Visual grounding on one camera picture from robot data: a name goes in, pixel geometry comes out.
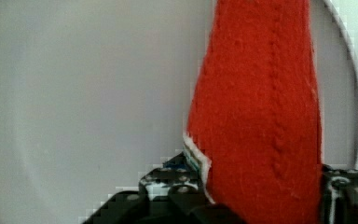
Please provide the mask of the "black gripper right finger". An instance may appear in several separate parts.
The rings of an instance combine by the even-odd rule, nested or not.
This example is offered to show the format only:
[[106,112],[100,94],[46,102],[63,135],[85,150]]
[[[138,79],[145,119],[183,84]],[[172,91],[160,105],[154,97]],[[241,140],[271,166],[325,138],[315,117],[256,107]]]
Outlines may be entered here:
[[321,224],[358,224],[358,170],[323,166]]

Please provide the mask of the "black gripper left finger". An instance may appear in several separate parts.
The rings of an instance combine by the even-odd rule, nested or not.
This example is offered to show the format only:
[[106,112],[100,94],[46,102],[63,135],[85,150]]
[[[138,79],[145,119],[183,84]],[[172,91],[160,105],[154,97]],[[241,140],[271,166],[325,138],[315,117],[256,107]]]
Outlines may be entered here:
[[198,172],[179,154],[146,174],[137,190],[113,195],[82,224],[246,224],[211,203]]

